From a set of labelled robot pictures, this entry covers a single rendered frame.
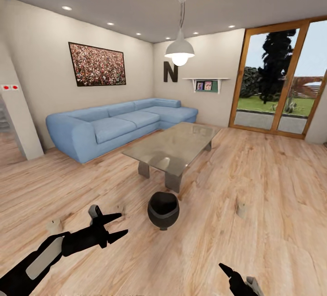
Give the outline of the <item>pillar candle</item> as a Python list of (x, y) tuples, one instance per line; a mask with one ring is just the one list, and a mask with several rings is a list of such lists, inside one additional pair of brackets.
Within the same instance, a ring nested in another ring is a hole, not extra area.
[(58, 235), (60, 233), (63, 233), (63, 225), (62, 222), (59, 218), (55, 218), (53, 220), (51, 220), (48, 224), (47, 224), (47, 231), (49, 233), (50, 236), (52, 235)]
[(242, 218), (246, 219), (248, 217), (249, 206), (246, 203), (238, 203), (237, 207), (237, 215)]
[(118, 218), (116, 221), (121, 221), (122, 219), (124, 219), (124, 217), (125, 217), (125, 212), (124, 212), (124, 207), (123, 207), (123, 205), (121, 205), (121, 204), (116, 205), (116, 206), (113, 208), (113, 213), (114, 213), (114, 214), (115, 214), (115, 213), (118, 213), (118, 214), (121, 215), (121, 217)]

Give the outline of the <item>cauldron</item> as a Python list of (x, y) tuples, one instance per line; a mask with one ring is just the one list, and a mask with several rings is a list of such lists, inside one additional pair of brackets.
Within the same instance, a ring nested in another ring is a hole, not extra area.
[(177, 197), (171, 193), (156, 192), (149, 200), (148, 215), (155, 226), (161, 231), (166, 231), (179, 216)]

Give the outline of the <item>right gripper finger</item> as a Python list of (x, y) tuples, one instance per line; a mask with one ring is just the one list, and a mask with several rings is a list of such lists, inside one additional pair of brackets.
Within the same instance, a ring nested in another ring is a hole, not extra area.
[(231, 269), (230, 267), (226, 266), (223, 263), (219, 263), (219, 266), (222, 268), (222, 270), (228, 277), (232, 277), (234, 275), (235, 272), (233, 272), (233, 269)]

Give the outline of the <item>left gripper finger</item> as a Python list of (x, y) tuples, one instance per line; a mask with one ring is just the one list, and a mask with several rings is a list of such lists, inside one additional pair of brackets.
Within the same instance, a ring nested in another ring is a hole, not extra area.
[(113, 234), (109, 234), (108, 231), (105, 231), (105, 233), (106, 233), (107, 242), (109, 244), (112, 244), (112, 243), (116, 242), (119, 238), (126, 235), (128, 233), (128, 230), (119, 231), (119, 232), (116, 232)]
[(96, 216), (96, 217), (99, 217), (98, 218), (98, 226), (97, 226), (98, 230), (97, 230), (97, 232), (100, 233), (100, 227), (101, 226), (104, 226), (105, 224), (120, 218), (121, 215), (118, 214), (118, 213), (115, 213), (115, 214), (113, 213), (113, 214), (108, 214), (108, 215), (103, 214), (101, 216)]

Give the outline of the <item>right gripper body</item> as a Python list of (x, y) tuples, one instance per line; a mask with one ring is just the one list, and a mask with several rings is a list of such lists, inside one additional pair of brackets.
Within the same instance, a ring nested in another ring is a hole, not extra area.
[(237, 272), (234, 273), (228, 282), (234, 296), (258, 296), (244, 283), (242, 277)]

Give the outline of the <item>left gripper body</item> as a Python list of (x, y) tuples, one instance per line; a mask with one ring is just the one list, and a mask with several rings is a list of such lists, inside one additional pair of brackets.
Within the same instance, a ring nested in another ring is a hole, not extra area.
[(77, 231), (75, 237), (75, 249), (77, 252), (95, 245), (99, 245), (101, 248), (107, 247), (106, 229), (104, 226), (100, 227), (100, 233), (97, 232), (98, 218), (93, 218), (92, 226)]

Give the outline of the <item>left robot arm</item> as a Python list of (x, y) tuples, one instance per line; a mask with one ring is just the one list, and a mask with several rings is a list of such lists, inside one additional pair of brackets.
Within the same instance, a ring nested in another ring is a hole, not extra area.
[(47, 275), (50, 266), (62, 256), (99, 245), (107, 247), (128, 233), (128, 230), (109, 234), (104, 225), (121, 217), (118, 213), (104, 215), (97, 205), (88, 210), (91, 217), (89, 227), (75, 233), (64, 232), (49, 236), (37, 251), (31, 252), (6, 275), (0, 278), (0, 296), (29, 296), (40, 281)]

